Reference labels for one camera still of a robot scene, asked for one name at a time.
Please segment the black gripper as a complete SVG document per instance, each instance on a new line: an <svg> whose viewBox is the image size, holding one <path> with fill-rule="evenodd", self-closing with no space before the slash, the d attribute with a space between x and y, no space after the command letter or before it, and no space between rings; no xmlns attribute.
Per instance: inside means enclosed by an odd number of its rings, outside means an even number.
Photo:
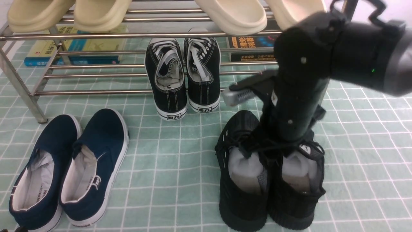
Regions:
<svg viewBox="0 0 412 232"><path fill-rule="evenodd" d="M272 98L263 102L259 126L242 142L246 151L284 149L287 155L318 120L318 102L331 73L331 22L331 13L314 13L275 40L278 74Z"/></svg>

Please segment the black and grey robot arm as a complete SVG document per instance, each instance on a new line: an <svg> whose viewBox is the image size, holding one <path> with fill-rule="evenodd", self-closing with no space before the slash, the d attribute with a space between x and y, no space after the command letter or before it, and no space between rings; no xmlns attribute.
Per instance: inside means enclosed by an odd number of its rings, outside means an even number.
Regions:
<svg viewBox="0 0 412 232"><path fill-rule="evenodd" d="M236 143L244 157L253 152L294 149L318 121L316 111L330 79L392 96L411 93L411 30L405 22L383 22L381 0L369 23L352 22L331 2L282 32L274 43L278 70L266 70L231 86L259 97L259 126Z"/></svg>

